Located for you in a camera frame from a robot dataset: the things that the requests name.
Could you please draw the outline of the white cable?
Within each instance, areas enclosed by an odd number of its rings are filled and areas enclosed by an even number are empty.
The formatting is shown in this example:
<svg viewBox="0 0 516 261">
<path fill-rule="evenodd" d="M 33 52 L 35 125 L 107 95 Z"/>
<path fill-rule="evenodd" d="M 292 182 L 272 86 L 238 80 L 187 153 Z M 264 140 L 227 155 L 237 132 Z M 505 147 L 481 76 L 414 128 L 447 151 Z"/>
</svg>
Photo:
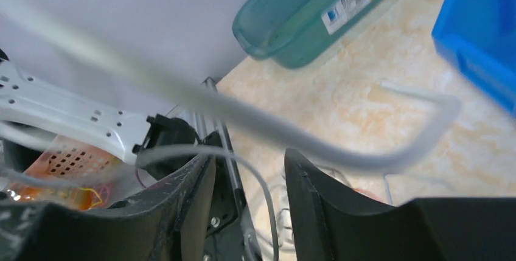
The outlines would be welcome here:
<svg viewBox="0 0 516 261">
<path fill-rule="evenodd" d="M 84 64 L 132 81 L 165 99 L 226 120 L 284 147 L 314 156 L 347 172 L 400 173 L 429 153 L 461 109 L 455 96 L 385 82 L 394 92 L 435 103 L 439 110 L 405 147 L 386 155 L 360 154 L 334 147 L 249 104 L 210 91 L 174 71 L 124 51 L 97 36 L 58 21 L 23 0 L 1 0 L 1 15 Z"/>
</svg>

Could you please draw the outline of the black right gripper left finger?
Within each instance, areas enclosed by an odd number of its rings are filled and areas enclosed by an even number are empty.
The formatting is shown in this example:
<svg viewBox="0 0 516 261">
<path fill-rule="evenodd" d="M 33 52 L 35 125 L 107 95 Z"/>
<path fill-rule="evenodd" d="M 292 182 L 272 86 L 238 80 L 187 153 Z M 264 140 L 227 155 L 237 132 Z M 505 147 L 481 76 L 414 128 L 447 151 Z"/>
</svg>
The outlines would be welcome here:
<svg viewBox="0 0 516 261">
<path fill-rule="evenodd" d="M 215 159 L 198 155 L 106 209 L 1 202 L 2 260 L 201 260 Z"/>
</svg>

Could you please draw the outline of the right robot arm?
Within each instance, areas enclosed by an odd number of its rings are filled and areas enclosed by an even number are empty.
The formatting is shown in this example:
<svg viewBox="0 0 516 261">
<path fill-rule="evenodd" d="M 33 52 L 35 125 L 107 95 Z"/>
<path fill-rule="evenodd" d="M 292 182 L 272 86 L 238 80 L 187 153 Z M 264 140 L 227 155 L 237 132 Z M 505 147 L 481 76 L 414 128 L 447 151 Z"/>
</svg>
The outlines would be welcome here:
<svg viewBox="0 0 516 261">
<path fill-rule="evenodd" d="M 99 147 L 134 164 L 148 119 L 37 82 L 1 65 L 1 119 Z M 215 160 L 185 167 L 124 205 L 79 212 L 62 204 L 1 204 L 28 220 L 2 226 L 2 260 L 199 260 L 204 253 Z M 514 260 L 514 198 L 418 198 L 392 207 L 316 170 L 307 152 L 285 151 L 300 260 Z"/>
</svg>

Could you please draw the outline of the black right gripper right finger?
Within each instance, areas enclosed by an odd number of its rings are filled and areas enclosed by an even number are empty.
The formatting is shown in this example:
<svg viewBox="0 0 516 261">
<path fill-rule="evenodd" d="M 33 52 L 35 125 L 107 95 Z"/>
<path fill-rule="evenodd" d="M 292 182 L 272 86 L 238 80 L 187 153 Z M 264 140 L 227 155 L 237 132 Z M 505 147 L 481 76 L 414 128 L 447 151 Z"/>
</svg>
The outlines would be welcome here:
<svg viewBox="0 0 516 261">
<path fill-rule="evenodd" d="M 287 149 L 284 168 L 298 260 L 514 260 L 514 198 L 362 195 Z"/>
</svg>

